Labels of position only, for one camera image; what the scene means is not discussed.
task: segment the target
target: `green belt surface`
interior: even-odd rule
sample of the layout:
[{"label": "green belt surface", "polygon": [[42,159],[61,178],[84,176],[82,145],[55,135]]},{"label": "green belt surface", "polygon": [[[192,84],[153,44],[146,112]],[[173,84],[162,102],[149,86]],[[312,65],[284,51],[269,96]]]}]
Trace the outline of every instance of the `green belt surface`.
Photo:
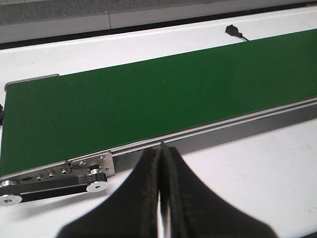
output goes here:
[{"label": "green belt surface", "polygon": [[316,29],[11,84],[0,175],[315,96]]}]

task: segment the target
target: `bolt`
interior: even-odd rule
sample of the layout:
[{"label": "bolt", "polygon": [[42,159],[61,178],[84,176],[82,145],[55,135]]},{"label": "bolt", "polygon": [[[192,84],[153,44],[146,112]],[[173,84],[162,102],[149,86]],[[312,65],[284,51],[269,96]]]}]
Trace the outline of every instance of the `bolt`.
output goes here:
[{"label": "bolt", "polygon": [[12,206],[22,201],[22,197],[19,195],[2,195],[0,196],[0,206]]},{"label": "bolt", "polygon": [[43,180],[43,175],[37,175],[36,176],[37,181],[42,181]]},{"label": "bolt", "polygon": [[68,171],[67,171],[67,169],[61,169],[61,173],[62,173],[63,175],[66,175],[66,174],[68,173]]},{"label": "bolt", "polygon": [[85,166],[85,165],[86,165],[86,161],[79,162],[79,166]]}]

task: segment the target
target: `black cable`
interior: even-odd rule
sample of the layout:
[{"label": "black cable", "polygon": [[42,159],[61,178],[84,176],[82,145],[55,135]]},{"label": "black cable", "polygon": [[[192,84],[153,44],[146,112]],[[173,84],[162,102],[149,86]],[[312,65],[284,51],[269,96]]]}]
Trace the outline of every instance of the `black cable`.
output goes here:
[{"label": "black cable", "polygon": [[235,27],[234,25],[230,25],[226,27],[226,31],[227,34],[229,34],[230,36],[236,36],[239,37],[245,41],[249,41],[247,38],[245,38],[242,33],[239,32],[238,28]]}]

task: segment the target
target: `black object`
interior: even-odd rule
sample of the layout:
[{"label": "black object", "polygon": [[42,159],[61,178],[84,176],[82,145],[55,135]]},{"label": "black object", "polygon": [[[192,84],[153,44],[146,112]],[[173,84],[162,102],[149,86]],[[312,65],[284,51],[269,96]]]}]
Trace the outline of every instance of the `black object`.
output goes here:
[{"label": "black object", "polygon": [[3,116],[4,116],[3,106],[0,104],[0,125],[3,125]]},{"label": "black object", "polygon": [[236,37],[239,37],[239,38],[242,38],[246,41],[249,41],[247,38],[245,38],[242,33],[239,32],[238,28],[235,27],[234,25],[230,25],[230,26],[227,26],[226,27],[226,31],[225,31],[227,34],[229,34],[230,36],[236,36]]},{"label": "black object", "polygon": [[0,189],[0,196],[6,194],[21,194],[21,202],[29,202],[51,197],[86,192],[87,184],[78,184],[77,186],[74,186],[74,184],[76,183],[78,183],[77,177],[72,177],[69,179],[42,181],[37,184],[38,192],[32,193],[30,193],[30,191],[34,191],[33,183],[26,183],[24,185],[16,186],[5,186]]},{"label": "black object", "polygon": [[209,190],[166,145],[145,149],[122,186],[57,237],[156,238],[159,191],[164,227],[170,225],[173,238],[277,238],[268,225]]},{"label": "black object", "polygon": [[307,236],[304,236],[304,237],[301,237],[301,238],[317,238],[317,232],[312,233],[312,234],[307,235]]},{"label": "black object", "polygon": [[78,183],[79,184],[91,184],[93,182],[97,181],[106,181],[107,182],[107,176],[104,173],[97,173],[92,175],[83,175],[78,177]]}]

